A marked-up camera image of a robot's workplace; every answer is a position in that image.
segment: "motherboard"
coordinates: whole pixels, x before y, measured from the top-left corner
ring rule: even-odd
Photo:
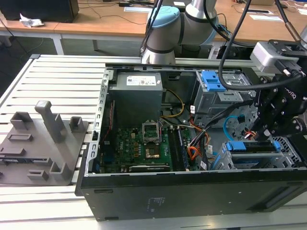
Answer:
[[[173,141],[170,134],[173,132],[179,134],[176,136],[178,141]],[[158,123],[147,123],[145,128],[119,128],[113,150],[102,151],[100,173],[168,172],[177,171],[179,165],[186,169],[190,166],[186,152],[190,141],[187,128],[164,128]],[[182,147],[177,146],[179,151],[176,152],[170,143],[182,144]],[[179,156],[172,157],[174,152]]]

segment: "crumpled paper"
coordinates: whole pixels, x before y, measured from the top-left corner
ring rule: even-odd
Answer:
[[[26,27],[33,27],[33,26],[41,26],[41,25],[44,25],[42,23],[42,21],[40,19],[30,19],[30,18],[26,18],[26,17],[23,17],[22,14],[20,14],[20,19],[19,21]]]

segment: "white paper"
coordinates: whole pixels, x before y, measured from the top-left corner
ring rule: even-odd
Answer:
[[[300,14],[307,15],[307,9],[298,9]]]
[[[138,13],[150,13],[152,11],[152,9],[151,8],[145,8],[145,7],[125,7],[124,11],[138,12]]]
[[[24,26],[31,28],[32,26],[41,26],[44,25],[40,19],[30,19],[23,17],[22,14],[20,14],[20,20],[19,20]]]
[[[278,16],[264,16],[264,15],[250,15],[250,17],[254,20],[261,21],[273,21],[273,22],[283,22]]]
[[[181,2],[181,1],[174,1],[174,5],[175,6],[186,6],[184,2]]]

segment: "gray holder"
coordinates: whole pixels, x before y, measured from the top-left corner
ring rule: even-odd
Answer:
[[[13,128],[0,145],[0,184],[68,185],[86,134],[88,122],[73,116],[62,120],[51,102],[39,101],[42,119],[16,112]]]

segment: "yellow wire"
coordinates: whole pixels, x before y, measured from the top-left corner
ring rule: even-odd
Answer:
[[[174,91],[169,90],[169,89],[166,89],[166,91],[172,92],[172,93],[180,100],[180,102],[181,102],[181,110],[180,110],[180,112],[177,113],[177,114],[174,114],[174,115],[165,115],[165,116],[161,116],[161,117],[162,117],[162,118],[172,118],[172,117],[176,117],[176,116],[181,115],[181,114],[183,113],[183,111],[184,111],[184,104],[183,104],[183,101],[181,100],[181,98],[180,98],[177,94],[175,94]]]

